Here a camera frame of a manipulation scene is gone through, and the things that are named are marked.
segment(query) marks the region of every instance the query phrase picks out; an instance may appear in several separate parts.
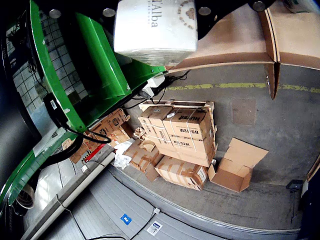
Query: open cardboard box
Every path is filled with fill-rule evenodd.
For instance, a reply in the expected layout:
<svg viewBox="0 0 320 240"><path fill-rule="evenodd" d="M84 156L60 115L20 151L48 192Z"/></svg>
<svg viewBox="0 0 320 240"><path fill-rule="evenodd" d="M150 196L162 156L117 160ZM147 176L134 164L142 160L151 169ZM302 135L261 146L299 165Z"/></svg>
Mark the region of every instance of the open cardboard box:
<svg viewBox="0 0 320 240"><path fill-rule="evenodd" d="M239 193L249 187L254 166L268 152L233 137L217 171L213 165L209 167L209 180Z"/></svg>

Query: stacked cardboard boxes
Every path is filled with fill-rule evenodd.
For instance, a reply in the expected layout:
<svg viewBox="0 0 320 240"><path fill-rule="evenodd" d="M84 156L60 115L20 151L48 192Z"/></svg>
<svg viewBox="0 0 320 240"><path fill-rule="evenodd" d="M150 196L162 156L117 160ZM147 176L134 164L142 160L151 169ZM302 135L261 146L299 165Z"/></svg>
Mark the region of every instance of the stacked cardboard boxes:
<svg viewBox="0 0 320 240"><path fill-rule="evenodd" d="M215 130L206 107L150 106L139 117L159 152L209 167L215 156Z"/></svg>
<svg viewBox="0 0 320 240"><path fill-rule="evenodd" d="M215 153L211 104L151 105L138 116L149 139L165 155L155 170L166 181L201 191Z"/></svg>

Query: green metal panel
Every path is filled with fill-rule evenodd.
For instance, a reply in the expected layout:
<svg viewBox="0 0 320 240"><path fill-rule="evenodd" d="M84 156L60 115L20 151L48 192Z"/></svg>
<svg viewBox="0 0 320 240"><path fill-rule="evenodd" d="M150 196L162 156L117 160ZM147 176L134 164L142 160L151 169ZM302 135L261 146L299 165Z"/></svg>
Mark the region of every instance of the green metal panel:
<svg viewBox="0 0 320 240"><path fill-rule="evenodd" d="M78 132L84 132L86 130L86 126L72 106L51 62L48 49L45 45L45 38L40 23L39 8L38 5L32 0L30 1L30 17L33 40L44 76L47 81L47 85L49 86L50 91L56 97L57 102L64 110L64 113L70 122L71 128Z"/></svg>
<svg viewBox="0 0 320 240"><path fill-rule="evenodd" d="M134 59L132 63L123 65L121 70L132 90L145 83L148 79L166 72L164 66L149 66Z"/></svg>
<svg viewBox="0 0 320 240"><path fill-rule="evenodd" d="M47 160L47 158L50 157L66 139L70 138L74 140L75 137L75 134L65 132L64 135L62 135L52 146L46 148L37 157L33 150L29 152L6 181L5 187L0 195L0 203L2 203L5 195L9 191L8 203L9 205L13 204L20 191L24 188L36 170Z"/></svg>
<svg viewBox="0 0 320 240"><path fill-rule="evenodd" d="M102 81L99 97L101 99L110 99L130 94L128 83L110 47L103 27L80 13L76 13L76 19L91 59Z"/></svg>

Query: wire mesh grid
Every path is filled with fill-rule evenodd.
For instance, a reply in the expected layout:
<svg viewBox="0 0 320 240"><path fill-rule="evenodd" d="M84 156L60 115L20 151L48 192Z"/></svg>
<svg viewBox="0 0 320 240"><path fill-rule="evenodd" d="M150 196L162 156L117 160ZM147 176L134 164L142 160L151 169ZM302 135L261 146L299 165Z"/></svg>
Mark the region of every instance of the wire mesh grid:
<svg viewBox="0 0 320 240"><path fill-rule="evenodd" d="M15 26L10 28L6 34L7 36L15 30ZM13 44L6 39L6 47L8 56L10 56L14 50L15 47ZM22 67L19 68L18 71L16 71L13 74L13 81L16 90L19 92L20 97L23 101L24 106L26 107L28 113L31 115L43 102L41 98L38 96L38 93L36 91L35 82L37 79L40 79L38 72L32 74L29 72L27 63L25 63Z"/></svg>
<svg viewBox="0 0 320 240"><path fill-rule="evenodd" d="M81 99L88 95L80 77L73 65L58 21L48 17L42 11L39 12L44 43L48 49L54 70L67 95L76 92Z"/></svg>

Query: gray floor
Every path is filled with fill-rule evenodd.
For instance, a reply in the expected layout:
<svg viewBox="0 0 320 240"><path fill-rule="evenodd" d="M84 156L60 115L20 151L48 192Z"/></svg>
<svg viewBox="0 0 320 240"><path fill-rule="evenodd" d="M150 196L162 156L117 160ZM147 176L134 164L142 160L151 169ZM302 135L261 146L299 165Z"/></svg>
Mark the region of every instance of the gray floor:
<svg viewBox="0 0 320 240"><path fill-rule="evenodd" d="M318 70L282 65L280 86L301 87L300 90L279 89L274 100L270 98L266 87L169 88L163 100L214 101L214 121L218 129L216 158L219 160L224 155L232 137L266 149L269 153L255 166L251 181L285 186L292 179L305 179L320 153L320 93L308 91L310 88L320 89L319 79ZM263 65L234 65L192 70L187 80L178 80L171 87L225 83L263 84L265 81ZM242 102L245 107L250 101L255 103L255 122L250 125L237 124L233 114L241 108L235 109L235 103ZM126 106L136 102L132 100ZM129 109L128 113L131 115L131 126L140 126L136 118L141 113L140 109L135 107Z"/></svg>
<svg viewBox="0 0 320 240"><path fill-rule="evenodd" d="M192 70L187 80L176 81L166 90L163 100L215 102L218 160L232 137L269 151L253 169L249 188L241 193L211 182L197 192L163 179L150 183L133 168L124 172L156 194L214 220L259 229L299 228L301 212L291 223L293 196L285 185L292 179L305 180L320 152L319 78L320 71L282 65L280 88L272 100L266 87L232 84L265 83L263 65L221 66ZM135 103L132 100L126 106ZM255 114L239 115L242 110ZM136 116L140 109L135 107L128 113L131 126L139 126ZM245 125L241 124L244 120L248 120Z"/></svg>

